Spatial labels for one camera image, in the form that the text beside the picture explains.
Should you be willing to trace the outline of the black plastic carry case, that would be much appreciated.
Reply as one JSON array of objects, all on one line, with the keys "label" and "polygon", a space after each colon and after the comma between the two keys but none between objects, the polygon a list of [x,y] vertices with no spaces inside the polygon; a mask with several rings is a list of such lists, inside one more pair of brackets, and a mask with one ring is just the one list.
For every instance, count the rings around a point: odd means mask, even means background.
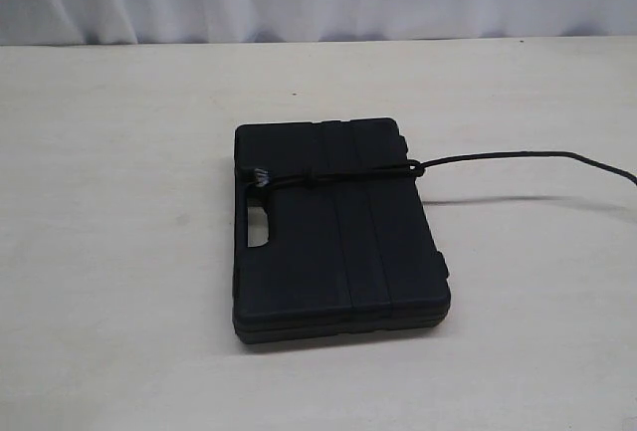
[{"label": "black plastic carry case", "polygon": [[233,326],[246,344],[429,327],[448,269],[411,178],[319,183],[406,160],[389,117],[235,132]]}]

